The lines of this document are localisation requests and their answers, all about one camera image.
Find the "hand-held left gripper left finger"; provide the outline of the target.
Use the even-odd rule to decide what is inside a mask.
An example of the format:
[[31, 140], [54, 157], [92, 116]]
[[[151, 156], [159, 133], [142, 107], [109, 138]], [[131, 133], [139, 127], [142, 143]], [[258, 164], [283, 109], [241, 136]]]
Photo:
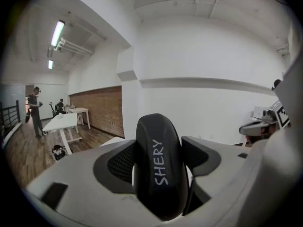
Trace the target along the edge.
[[33, 180], [25, 195], [55, 227], [160, 227], [131, 182], [108, 169], [110, 159], [134, 144], [124, 140], [66, 156]]

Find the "black bag on floor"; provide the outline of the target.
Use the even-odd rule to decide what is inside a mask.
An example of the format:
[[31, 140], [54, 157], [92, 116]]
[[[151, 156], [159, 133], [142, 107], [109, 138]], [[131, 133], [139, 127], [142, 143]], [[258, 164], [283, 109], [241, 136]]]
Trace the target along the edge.
[[65, 148], [60, 145], [54, 145], [51, 153], [52, 153], [52, 157], [55, 159], [55, 161], [59, 161], [60, 159], [67, 156], [67, 152], [66, 152]]

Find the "long ceiling light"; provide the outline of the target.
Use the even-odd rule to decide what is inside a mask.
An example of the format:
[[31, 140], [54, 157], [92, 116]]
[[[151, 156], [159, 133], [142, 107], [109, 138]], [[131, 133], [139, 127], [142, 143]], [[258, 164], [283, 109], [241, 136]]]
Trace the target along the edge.
[[59, 20], [55, 26], [55, 30], [53, 32], [52, 40], [51, 40], [51, 46], [56, 47], [60, 38], [60, 35], [63, 31], [65, 22], [62, 20]]

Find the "white high table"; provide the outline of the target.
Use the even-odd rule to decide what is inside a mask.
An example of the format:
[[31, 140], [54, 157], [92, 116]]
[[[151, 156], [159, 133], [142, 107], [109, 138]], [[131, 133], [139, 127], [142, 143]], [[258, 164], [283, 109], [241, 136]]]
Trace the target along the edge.
[[90, 121], [89, 121], [89, 110], [87, 108], [69, 108], [68, 111], [70, 113], [77, 113], [77, 114], [86, 114], [86, 119], [87, 119], [87, 125], [88, 125], [88, 129], [90, 130]]

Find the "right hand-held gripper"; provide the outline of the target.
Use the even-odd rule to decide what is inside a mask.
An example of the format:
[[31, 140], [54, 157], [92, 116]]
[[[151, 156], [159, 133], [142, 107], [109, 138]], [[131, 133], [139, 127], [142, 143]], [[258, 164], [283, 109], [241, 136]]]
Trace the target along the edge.
[[261, 135], [263, 133], [262, 130], [268, 128], [270, 124], [277, 124], [280, 129], [283, 129], [290, 123], [289, 117], [280, 100], [263, 111], [262, 120], [266, 122], [253, 121], [241, 126], [239, 133], [242, 135]]

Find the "white ceiling pipes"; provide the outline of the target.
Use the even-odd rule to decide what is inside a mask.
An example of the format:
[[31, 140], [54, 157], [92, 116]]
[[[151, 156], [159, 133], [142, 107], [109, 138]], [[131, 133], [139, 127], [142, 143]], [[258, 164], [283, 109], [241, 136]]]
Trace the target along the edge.
[[55, 47], [53, 47], [53, 50], [54, 51], [67, 50], [69, 52], [76, 53], [79, 55], [84, 55], [84, 56], [92, 56], [94, 54], [93, 51], [91, 51], [83, 46], [72, 43], [72, 42], [64, 39], [63, 37], [57, 43], [57, 45]]

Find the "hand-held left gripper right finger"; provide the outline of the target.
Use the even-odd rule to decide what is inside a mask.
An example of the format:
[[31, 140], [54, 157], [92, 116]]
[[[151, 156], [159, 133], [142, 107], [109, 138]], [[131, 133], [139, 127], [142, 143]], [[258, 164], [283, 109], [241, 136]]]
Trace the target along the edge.
[[219, 200], [222, 190], [242, 169], [251, 149], [191, 136], [182, 137], [181, 144], [190, 183], [188, 199], [182, 215], [165, 227], [212, 226], [224, 209]]

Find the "white standing desk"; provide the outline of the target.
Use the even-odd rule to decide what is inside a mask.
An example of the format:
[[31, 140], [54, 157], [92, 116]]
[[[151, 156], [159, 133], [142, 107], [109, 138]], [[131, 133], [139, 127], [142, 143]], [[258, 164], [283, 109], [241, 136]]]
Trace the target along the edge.
[[[71, 128], [75, 127], [76, 132], [78, 132], [78, 126], [77, 126], [77, 114], [76, 113], [68, 113], [68, 114], [59, 114], [55, 116], [44, 128], [43, 131], [59, 131], [60, 136], [62, 138], [63, 145], [67, 151], [68, 155], [72, 154], [72, 151], [69, 147], [69, 143], [74, 141], [82, 140], [82, 137], [74, 138], [71, 132]], [[66, 136], [64, 134], [64, 129], [68, 130], [70, 139], [66, 139]]]

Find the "black metal railing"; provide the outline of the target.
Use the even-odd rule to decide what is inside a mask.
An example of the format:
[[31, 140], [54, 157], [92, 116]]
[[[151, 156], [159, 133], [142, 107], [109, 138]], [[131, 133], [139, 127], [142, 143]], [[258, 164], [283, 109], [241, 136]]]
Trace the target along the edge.
[[0, 102], [0, 138], [4, 139], [20, 122], [19, 101], [8, 107], [3, 107]]

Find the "white square table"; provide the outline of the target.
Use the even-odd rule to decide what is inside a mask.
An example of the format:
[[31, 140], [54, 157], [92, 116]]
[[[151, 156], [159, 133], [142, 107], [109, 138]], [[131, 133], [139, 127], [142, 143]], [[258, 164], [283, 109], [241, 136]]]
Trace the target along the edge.
[[120, 137], [113, 137], [112, 139], [110, 139], [107, 142], [100, 145], [99, 148], [110, 151], [110, 150], [120, 148], [120, 147], [128, 147], [134, 143], [135, 143], [135, 140], [125, 140]]

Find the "white table with laptop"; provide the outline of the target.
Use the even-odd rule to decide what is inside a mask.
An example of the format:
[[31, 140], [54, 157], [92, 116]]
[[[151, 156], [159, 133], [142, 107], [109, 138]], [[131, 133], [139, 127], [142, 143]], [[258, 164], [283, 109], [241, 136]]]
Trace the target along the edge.
[[[250, 117], [249, 122], [264, 121], [264, 120], [262, 120], [262, 116], [263, 116], [263, 111], [266, 110], [266, 109], [267, 108], [265, 108], [265, 107], [255, 106], [254, 111], [252, 113], [252, 117]], [[269, 127], [262, 130], [262, 132], [263, 133], [261, 135], [244, 135], [245, 136], [245, 141], [244, 141], [242, 146], [244, 147], [244, 146], [247, 146], [249, 144], [252, 145], [256, 141], [268, 139], [269, 136], [270, 136]]]

